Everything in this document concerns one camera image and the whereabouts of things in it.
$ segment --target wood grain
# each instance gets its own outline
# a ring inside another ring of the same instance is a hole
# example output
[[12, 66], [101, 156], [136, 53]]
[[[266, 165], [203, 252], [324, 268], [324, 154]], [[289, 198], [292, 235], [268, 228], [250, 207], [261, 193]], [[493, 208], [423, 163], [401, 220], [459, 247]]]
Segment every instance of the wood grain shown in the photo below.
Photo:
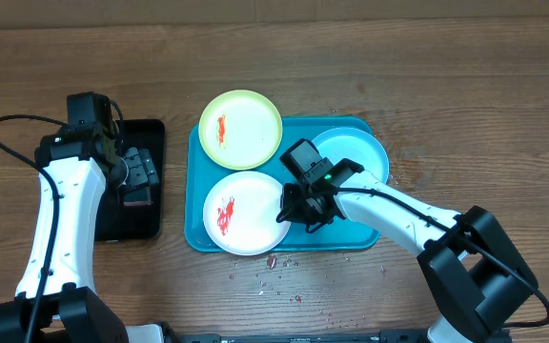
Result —
[[[97, 290], [126, 324], [368, 333], [437, 318], [416, 260], [386, 237], [365, 252], [280, 253], [298, 266], [272, 271], [264, 255], [188, 246], [188, 135], [233, 89], [265, 94], [285, 116], [365, 119], [389, 154], [391, 185], [436, 206], [492, 211], [549, 297], [549, 18], [0, 31], [0, 115], [65, 120], [68, 94], [98, 91], [127, 118], [167, 126], [162, 236], [94, 250]], [[5, 123], [0, 137], [31, 154], [52, 130]], [[37, 190], [35, 173], [0, 151], [0, 302], [26, 267]], [[543, 315], [531, 299], [514, 319]], [[549, 326], [513, 335], [549, 341]]]
[[549, 0], [0, 0], [0, 29], [549, 15]]

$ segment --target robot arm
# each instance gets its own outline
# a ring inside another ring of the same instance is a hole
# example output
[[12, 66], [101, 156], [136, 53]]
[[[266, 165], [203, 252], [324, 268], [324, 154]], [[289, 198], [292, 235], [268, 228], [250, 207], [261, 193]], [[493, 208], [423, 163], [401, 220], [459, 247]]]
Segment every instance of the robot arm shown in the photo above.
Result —
[[[338, 216], [383, 232], [417, 258], [442, 313], [427, 334], [432, 342], [485, 342], [538, 288], [518, 250], [486, 210], [474, 206], [459, 214], [421, 203], [351, 160], [334, 166], [305, 139], [280, 159], [297, 184], [284, 185], [278, 221], [304, 223], [312, 233]], [[489, 256], [467, 271], [459, 260], [468, 252]]]
[[[93, 292], [92, 248], [96, 213], [105, 191], [105, 175], [94, 161], [69, 157], [50, 162], [46, 172], [57, 184], [60, 212], [50, 276], [44, 295], [61, 292], [63, 285], [74, 283], [77, 288], [87, 286]], [[29, 264], [16, 288], [16, 296], [25, 293], [28, 299], [35, 297], [39, 284], [39, 272], [44, 265], [46, 247], [52, 222], [52, 196], [50, 185], [40, 174], [41, 202], [33, 248]]]
[[[341, 188], [374, 189], [390, 194], [415, 209], [431, 216], [448, 228], [453, 228], [459, 213], [439, 209], [422, 203], [415, 198], [378, 181], [368, 171], [354, 173]], [[342, 192], [335, 197], [342, 216], [354, 222], [365, 224], [391, 238], [399, 246], [417, 257], [424, 251], [428, 240], [438, 240], [444, 232], [424, 220], [412, 215], [397, 204], [379, 196], [366, 193]]]

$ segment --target blue tray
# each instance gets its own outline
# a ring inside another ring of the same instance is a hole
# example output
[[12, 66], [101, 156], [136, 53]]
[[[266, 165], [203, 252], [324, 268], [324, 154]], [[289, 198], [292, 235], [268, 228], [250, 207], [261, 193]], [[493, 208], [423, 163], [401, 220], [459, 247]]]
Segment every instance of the blue tray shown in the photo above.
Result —
[[[278, 160], [280, 155], [298, 139], [313, 139], [318, 134], [338, 127], [352, 127], [372, 134], [363, 120], [352, 117], [289, 117], [283, 118], [281, 145], [265, 164], [256, 168], [278, 180], [281, 184], [295, 182], [294, 177]], [[186, 210], [184, 233], [188, 244], [200, 252], [223, 252], [211, 240], [202, 221], [202, 208], [211, 188], [234, 171], [217, 165], [202, 149], [198, 140], [198, 125], [190, 132], [188, 142], [188, 176], [186, 183]], [[275, 252], [314, 252], [332, 250], [362, 250], [372, 247], [380, 232], [339, 218], [313, 234], [304, 232], [304, 225], [292, 224], [289, 232], [277, 245]]]

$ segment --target black cable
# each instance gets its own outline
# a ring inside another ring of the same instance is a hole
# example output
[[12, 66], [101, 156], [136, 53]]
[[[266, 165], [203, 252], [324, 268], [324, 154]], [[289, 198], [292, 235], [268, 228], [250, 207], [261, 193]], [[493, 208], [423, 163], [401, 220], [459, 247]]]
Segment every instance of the black cable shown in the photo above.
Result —
[[[11, 119], [32, 119], [32, 120], [40, 120], [48, 123], [57, 124], [62, 127], [68, 126], [67, 123], [63, 123], [58, 120], [49, 119], [49, 118], [41, 117], [37, 115], [27, 115], [27, 114], [5, 115], [0, 117], [0, 122], [11, 120]], [[37, 312], [39, 310], [39, 305], [40, 305], [42, 296], [44, 295], [44, 289], [46, 288], [46, 280], [48, 279], [48, 276], [49, 276], [52, 252], [54, 250], [54, 241], [56, 238], [56, 230], [58, 228], [59, 194], [58, 194], [58, 189], [56, 188], [56, 184], [54, 183], [54, 180], [52, 180], [51, 176], [46, 171], [44, 171], [43, 168], [39, 167], [37, 164], [35, 164], [35, 162], [29, 160], [27, 157], [23, 156], [19, 152], [16, 152], [8, 148], [5, 144], [1, 142], [0, 142], [0, 149], [18, 158], [19, 160], [25, 162], [26, 164], [28, 164], [29, 166], [37, 170], [39, 173], [41, 173], [44, 176], [44, 178], [48, 181], [48, 184], [50, 185], [50, 188], [52, 190], [52, 200], [54, 203], [54, 209], [52, 210], [52, 225], [50, 229], [50, 238], [48, 239], [48, 247], [46, 248], [46, 255], [44, 257], [44, 266], [40, 271], [39, 285], [37, 286], [37, 293], [35, 294], [35, 298], [33, 300], [33, 308], [31, 309], [31, 312], [30, 312], [29, 325], [27, 326], [27, 334], [25, 335], [25, 343], [31, 343], [33, 332], [35, 331], [35, 321], [37, 319]]]
[[120, 110], [120, 107], [118, 106], [118, 104], [113, 100], [110, 100], [110, 102], [112, 103], [112, 106], [115, 108], [115, 111], [118, 112], [118, 116], [120, 117], [120, 126], [118, 128], [118, 134], [115, 136], [114, 145], [115, 145], [115, 148], [118, 149], [118, 153], [122, 154], [122, 144], [124, 143], [124, 132], [125, 132], [124, 117], [122, 116], [122, 111]]
[[510, 267], [506, 266], [503, 262], [499, 261], [496, 257], [494, 257], [493, 255], [488, 253], [486, 250], [484, 250], [483, 248], [481, 248], [480, 246], [478, 246], [474, 242], [468, 240], [467, 238], [465, 238], [461, 235], [454, 234], [452, 229], [450, 229], [450, 228], [446, 227], [445, 225], [437, 222], [431, 216], [429, 216], [427, 214], [424, 214], [423, 212], [413, 208], [412, 206], [406, 204], [405, 202], [397, 199], [396, 197], [394, 197], [394, 196], [392, 196], [388, 193], [377, 191], [377, 190], [374, 190], [374, 189], [361, 189], [361, 188], [336, 188], [332, 191], [327, 191], [327, 192], [314, 192], [314, 193], [308, 194], [308, 196], [305, 197], [304, 199], [300, 199], [300, 200], [296, 201], [291, 206], [288, 205], [288, 206], [284, 207], [283, 209], [281, 209], [281, 212], [277, 216], [276, 220], [279, 221], [279, 219], [283, 219], [284, 217], [289, 215], [290, 212], [291, 212], [290, 208], [293, 207], [293, 206], [297, 206], [298, 202], [306, 201], [306, 199], [309, 199], [309, 198], [315, 199], [315, 198], [318, 198], [320, 196], [325, 196], [325, 195], [337, 195], [339, 192], [366, 193], [366, 194], [375, 195], [375, 196], [385, 198], [387, 200], [390, 200], [390, 201], [396, 203], [397, 205], [399, 205], [400, 207], [402, 207], [406, 211], [416, 215], [417, 217], [424, 220], [428, 224], [433, 225], [436, 228], [438, 228], [438, 229], [440, 229], [444, 232], [450, 233], [455, 239], [462, 242], [467, 248], [472, 249], [474, 252], [479, 252], [482, 256], [484, 256], [491, 263], [495, 264], [501, 270], [503, 270], [504, 272], [507, 272], [508, 274], [512, 275], [512, 277], [516, 278], [516, 280], [518, 280], [522, 285], [524, 285], [524, 287], [526, 287], [529, 290], [529, 292], [533, 293], [539, 299], [539, 301], [541, 301], [541, 304], [543, 304], [543, 307], [546, 310], [546, 316], [545, 316], [545, 318], [543, 318], [541, 320], [533, 321], [533, 322], [505, 323], [505, 324], [503, 324], [502, 328], [507, 328], [507, 329], [509, 329], [509, 328], [538, 328], [538, 327], [542, 327], [542, 326], [545, 326], [545, 325], [549, 324], [549, 301], [540, 290], [538, 290], [536, 287], [531, 285], [524, 277], [519, 275], [517, 272], [512, 270]]

